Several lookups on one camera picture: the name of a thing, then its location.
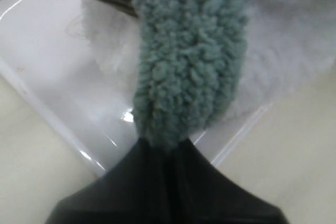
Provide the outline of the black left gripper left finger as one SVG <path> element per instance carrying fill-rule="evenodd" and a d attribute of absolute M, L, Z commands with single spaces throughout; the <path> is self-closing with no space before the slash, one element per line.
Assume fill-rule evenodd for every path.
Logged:
<path fill-rule="evenodd" d="M 157 152 L 139 139 L 112 170 L 61 200 L 49 223 L 170 223 Z"/>

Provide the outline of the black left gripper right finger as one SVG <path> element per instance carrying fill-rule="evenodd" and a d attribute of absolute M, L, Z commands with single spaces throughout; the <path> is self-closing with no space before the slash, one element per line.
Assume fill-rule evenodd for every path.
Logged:
<path fill-rule="evenodd" d="M 172 223 L 288 223 L 278 207 L 221 174 L 186 140 L 171 153 Z"/>

